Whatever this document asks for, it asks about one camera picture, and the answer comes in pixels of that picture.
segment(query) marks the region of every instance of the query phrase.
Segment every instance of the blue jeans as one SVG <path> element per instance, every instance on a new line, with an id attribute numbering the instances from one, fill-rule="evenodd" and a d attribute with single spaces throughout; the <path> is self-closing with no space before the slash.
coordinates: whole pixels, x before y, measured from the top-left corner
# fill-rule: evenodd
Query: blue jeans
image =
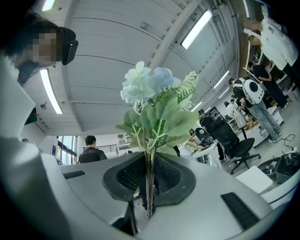
<path id="1" fill-rule="evenodd" d="M 268 112 L 265 104 L 261 101 L 259 104 L 249 107 L 248 110 L 257 119 L 259 124 L 267 130 L 271 140 L 276 140 L 279 138 L 280 126 L 276 123 L 273 116 Z"/>

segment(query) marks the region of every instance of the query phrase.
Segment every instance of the ceiling light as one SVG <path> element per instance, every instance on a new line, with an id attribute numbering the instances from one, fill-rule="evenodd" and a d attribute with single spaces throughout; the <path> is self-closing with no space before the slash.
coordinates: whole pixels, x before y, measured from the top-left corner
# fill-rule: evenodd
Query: ceiling light
<path id="1" fill-rule="evenodd" d="M 205 113 L 210 109 L 210 107 L 208 109 L 206 109 Z"/>
<path id="2" fill-rule="evenodd" d="M 53 7 L 54 2 L 55 0 L 46 0 L 43 5 L 42 11 L 44 12 L 50 10 Z"/>
<path id="3" fill-rule="evenodd" d="M 191 112 L 193 112 L 197 107 L 199 107 L 199 105 L 201 104 L 202 102 L 198 103 L 193 109 Z"/>
<path id="4" fill-rule="evenodd" d="M 221 96 L 219 96 L 219 99 L 228 91 L 228 89 L 229 89 L 230 87 L 228 87 L 223 93 L 222 93 L 222 95 Z"/>
<path id="5" fill-rule="evenodd" d="M 57 102 L 57 99 L 55 97 L 51 82 L 50 82 L 50 77 L 49 77 L 49 71 L 48 69 L 43 69 L 39 71 L 42 77 L 42 81 L 46 90 L 46 93 L 48 95 L 48 98 L 56 111 L 57 114 L 62 114 L 62 110 L 60 108 L 60 105 Z"/>
<path id="6" fill-rule="evenodd" d="M 212 17 L 211 11 L 206 10 L 199 18 L 199 20 L 196 22 L 196 24 L 192 27 L 190 32 L 183 39 L 183 41 L 181 42 L 181 46 L 183 46 L 185 49 L 188 49 L 188 47 L 192 44 L 192 42 L 195 40 L 199 32 L 203 29 L 205 24 L 208 23 L 211 17 Z"/>
<path id="7" fill-rule="evenodd" d="M 222 80 L 223 80 L 228 74 L 229 74 L 229 70 L 227 70 L 227 71 L 225 72 L 225 74 L 221 77 L 221 79 L 219 80 L 219 82 L 217 82 L 217 84 L 214 86 L 214 88 L 216 88 L 216 87 L 220 84 L 220 82 L 222 82 Z"/>

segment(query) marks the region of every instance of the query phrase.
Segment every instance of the bag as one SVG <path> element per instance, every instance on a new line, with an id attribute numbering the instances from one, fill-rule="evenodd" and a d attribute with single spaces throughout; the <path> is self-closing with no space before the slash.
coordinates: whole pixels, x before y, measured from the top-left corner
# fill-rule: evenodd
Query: bag
<path id="1" fill-rule="evenodd" d="M 233 87 L 243 89 L 246 99 L 251 104 L 259 104 L 264 96 L 264 90 L 260 84 L 251 80 L 240 78 L 242 84 L 234 84 Z"/>

